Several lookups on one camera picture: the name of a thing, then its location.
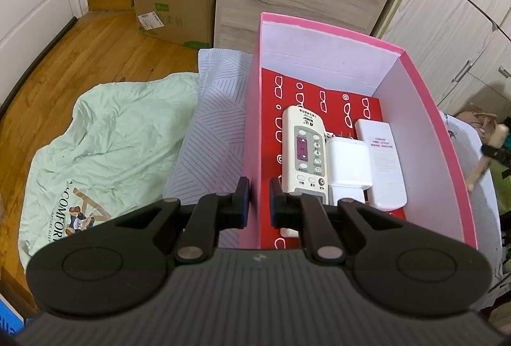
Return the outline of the light wood wardrobe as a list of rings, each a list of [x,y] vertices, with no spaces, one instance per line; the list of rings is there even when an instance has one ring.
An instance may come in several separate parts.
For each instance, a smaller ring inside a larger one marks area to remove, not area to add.
[[[388,0],[372,34],[406,50],[443,112],[510,115],[510,0]]]

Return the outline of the cream purple-button remote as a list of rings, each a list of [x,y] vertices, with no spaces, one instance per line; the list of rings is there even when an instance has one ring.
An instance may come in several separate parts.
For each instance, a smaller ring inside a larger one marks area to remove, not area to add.
[[[282,115],[281,186],[328,203],[325,126],[316,113],[299,106]]]

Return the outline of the small white charger cube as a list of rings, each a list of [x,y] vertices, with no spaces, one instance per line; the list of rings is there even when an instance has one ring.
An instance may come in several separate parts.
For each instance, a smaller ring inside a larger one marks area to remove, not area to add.
[[[298,238],[299,232],[294,229],[282,228],[280,229],[280,235],[282,238]]]

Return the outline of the pink cardboard box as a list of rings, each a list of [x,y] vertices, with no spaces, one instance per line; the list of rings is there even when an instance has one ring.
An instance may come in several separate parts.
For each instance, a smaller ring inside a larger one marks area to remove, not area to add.
[[[251,183],[243,248],[295,248],[270,223],[269,181],[281,173],[283,111],[305,107],[343,138],[356,123],[387,123],[407,202],[397,215],[477,246],[473,210],[443,116],[406,51],[377,38],[265,12],[248,72],[242,173]]]

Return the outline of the beige pink handbag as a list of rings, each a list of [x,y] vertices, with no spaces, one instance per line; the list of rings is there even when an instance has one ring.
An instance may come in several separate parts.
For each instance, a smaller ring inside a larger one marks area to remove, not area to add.
[[[485,113],[479,107],[472,106],[461,111],[455,117],[472,126],[483,142],[490,139],[497,126],[497,115]]]

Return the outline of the brown cardboard box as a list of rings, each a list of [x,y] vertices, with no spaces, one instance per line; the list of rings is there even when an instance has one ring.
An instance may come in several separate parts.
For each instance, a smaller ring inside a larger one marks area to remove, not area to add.
[[[133,0],[139,32],[190,49],[213,45],[216,0]]]

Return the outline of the white patterned table cloth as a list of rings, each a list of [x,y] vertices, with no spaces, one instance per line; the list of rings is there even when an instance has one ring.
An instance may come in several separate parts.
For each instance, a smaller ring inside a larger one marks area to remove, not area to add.
[[[195,204],[232,193],[242,176],[248,75],[252,56],[231,49],[198,52],[198,104],[164,197]]]

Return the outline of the cream grey-screen remote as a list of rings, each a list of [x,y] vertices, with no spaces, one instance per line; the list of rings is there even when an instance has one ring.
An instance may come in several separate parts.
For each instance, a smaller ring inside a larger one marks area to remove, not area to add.
[[[504,142],[507,138],[509,130],[506,125],[498,124],[495,128],[494,133],[490,137],[487,143],[484,145],[494,146],[496,148],[504,148]],[[480,178],[485,174],[486,170],[489,169],[489,166],[492,161],[495,161],[489,157],[481,156],[478,161],[476,167],[469,173],[467,178],[465,179],[465,185],[468,192],[471,192],[476,186],[477,182]]]

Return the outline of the red patterned box liner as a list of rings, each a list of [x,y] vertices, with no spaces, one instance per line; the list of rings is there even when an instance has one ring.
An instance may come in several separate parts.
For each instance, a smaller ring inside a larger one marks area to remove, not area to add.
[[[259,242],[263,249],[299,246],[296,238],[282,238],[271,226],[269,180],[282,173],[282,115],[290,106],[299,106],[320,116],[325,130],[345,139],[357,139],[359,119],[387,121],[380,100],[371,96],[335,91],[301,81],[271,69],[260,71],[258,97],[260,134],[258,160]]]

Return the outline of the white power adapter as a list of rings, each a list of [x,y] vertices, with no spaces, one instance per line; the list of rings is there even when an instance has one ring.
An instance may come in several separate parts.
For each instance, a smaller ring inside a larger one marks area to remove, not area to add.
[[[326,140],[330,186],[367,190],[372,186],[371,159],[366,143],[332,137]]]

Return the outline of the white TCL remote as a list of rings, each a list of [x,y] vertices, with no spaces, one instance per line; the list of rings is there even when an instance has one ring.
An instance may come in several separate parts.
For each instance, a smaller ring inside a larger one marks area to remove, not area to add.
[[[392,129],[388,123],[359,119],[357,138],[369,149],[372,186],[367,190],[369,204],[381,211],[394,211],[407,203],[404,176]]]

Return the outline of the mint green cloth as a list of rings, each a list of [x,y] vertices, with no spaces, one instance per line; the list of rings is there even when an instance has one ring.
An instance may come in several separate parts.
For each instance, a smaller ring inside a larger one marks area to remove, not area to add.
[[[18,233],[22,265],[53,241],[161,198],[198,102],[199,76],[93,87],[68,129],[32,159]]]

